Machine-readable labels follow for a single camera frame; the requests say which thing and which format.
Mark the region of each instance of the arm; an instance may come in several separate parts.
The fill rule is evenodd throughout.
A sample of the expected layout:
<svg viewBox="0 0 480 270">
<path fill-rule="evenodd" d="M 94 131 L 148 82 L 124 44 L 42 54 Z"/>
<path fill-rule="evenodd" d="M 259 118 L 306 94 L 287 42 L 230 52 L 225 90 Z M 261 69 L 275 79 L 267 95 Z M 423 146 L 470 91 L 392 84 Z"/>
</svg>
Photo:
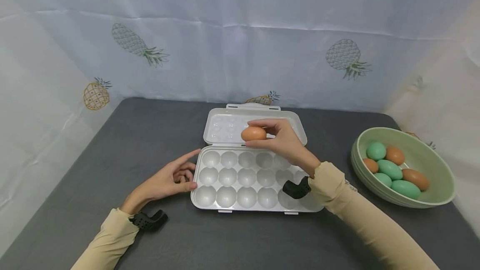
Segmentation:
<svg viewBox="0 0 480 270">
<path fill-rule="evenodd" d="M 332 163 L 320 161 L 301 144 L 285 119 L 250 121 L 275 135 L 270 140 L 246 142 L 247 147 L 269 149 L 300 166 L 309 176 L 313 195 L 359 235 L 389 269 L 438 269 L 421 247 L 395 221 L 345 183 Z"/>
<path fill-rule="evenodd" d="M 192 151 L 168 163 L 127 196 L 119 209 L 111 210 L 100 227 L 100 232 L 73 265 L 72 270 L 114 269 L 120 257 L 135 241 L 139 230 L 130 222 L 130 217 L 139 213 L 149 201 L 197 188 L 190 172 L 195 170 L 195 164 L 188 160 L 199 152 L 200 150 Z"/>
</svg>

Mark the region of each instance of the egg carton lid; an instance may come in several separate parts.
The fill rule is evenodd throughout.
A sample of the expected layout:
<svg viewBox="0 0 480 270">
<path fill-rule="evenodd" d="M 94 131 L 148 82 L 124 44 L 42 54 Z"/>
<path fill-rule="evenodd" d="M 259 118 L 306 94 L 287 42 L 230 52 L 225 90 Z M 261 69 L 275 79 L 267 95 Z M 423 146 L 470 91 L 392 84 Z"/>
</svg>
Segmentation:
<svg viewBox="0 0 480 270">
<path fill-rule="evenodd" d="M 203 140 L 207 144 L 242 146 L 245 141 L 240 134 L 248 127 L 250 120 L 264 118 L 287 119 L 303 145 L 307 144 L 307 135 L 303 130 L 299 116 L 291 111 L 282 111 L 279 106 L 244 103 L 229 103 L 226 108 L 215 108 L 208 113 Z"/>
</svg>

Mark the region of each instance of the brown egg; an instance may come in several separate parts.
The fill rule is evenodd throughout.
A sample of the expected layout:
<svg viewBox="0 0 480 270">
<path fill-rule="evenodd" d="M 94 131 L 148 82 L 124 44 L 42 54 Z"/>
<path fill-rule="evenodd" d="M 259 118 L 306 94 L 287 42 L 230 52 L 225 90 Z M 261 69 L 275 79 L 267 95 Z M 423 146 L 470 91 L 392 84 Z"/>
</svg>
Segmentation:
<svg viewBox="0 0 480 270">
<path fill-rule="evenodd" d="M 241 138 L 244 141 L 266 140 L 267 133 L 261 127 L 248 127 L 241 132 Z"/>
<path fill-rule="evenodd" d="M 403 155 L 403 152 L 394 146 L 387 147 L 387 155 L 385 156 L 385 159 L 397 164 L 398 166 L 405 162 L 405 156 Z"/>
<path fill-rule="evenodd" d="M 403 180 L 411 182 L 419 187 L 420 191 L 426 191 L 430 187 L 428 179 L 422 173 L 413 169 L 403 169 Z"/>
<path fill-rule="evenodd" d="M 372 173 L 378 172 L 378 164 L 372 159 L 363 159 L 363 163 Z"/>
</svg>

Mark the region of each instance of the stacked bowl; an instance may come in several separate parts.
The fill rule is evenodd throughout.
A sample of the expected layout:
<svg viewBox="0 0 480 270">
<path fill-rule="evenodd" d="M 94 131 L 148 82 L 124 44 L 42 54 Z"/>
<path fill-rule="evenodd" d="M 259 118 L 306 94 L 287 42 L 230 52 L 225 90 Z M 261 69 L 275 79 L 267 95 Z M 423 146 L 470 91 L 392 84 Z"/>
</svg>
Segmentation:
<svg viewBox="0 0 480 270">
<path fill-rule="evenodd" d="M 363 163 L 367 147 L 373 142 L 386 147 L 395 146 L 403 151 L 405 162 L 400 168 L 414 169 L 430 182 L 428 190 L 416 200 L 399 194 L 380 182 Z M 367 129 L 357 138 L 351 151 L 353 169 L 363 184 L 373 193 L 399 206 L 428 209 L 452 201 L 455 197 L 455 179 L 452 171 L 442 158 L 429 146 L 407 133 L 387 127 Z"/>
</svg>

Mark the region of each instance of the left hand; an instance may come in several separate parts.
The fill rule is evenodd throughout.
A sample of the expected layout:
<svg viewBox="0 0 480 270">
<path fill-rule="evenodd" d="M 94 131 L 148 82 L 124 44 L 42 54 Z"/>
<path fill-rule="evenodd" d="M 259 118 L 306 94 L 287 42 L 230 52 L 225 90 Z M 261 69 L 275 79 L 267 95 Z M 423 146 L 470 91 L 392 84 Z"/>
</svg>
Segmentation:
<svg viewBox="0 0 480 270">
<path fill-rule="evenodd" d="M 200 153 L 200 149 L 168 163 L 151 178 L 139 185 L 125 200 L 120 210 L 133 215 L 138 213 L 149 201 L 159 200 L 181 192 L 193 191 L 197 183 L 193 182 L 195 164 L 188 160 Z"/>
</svg>

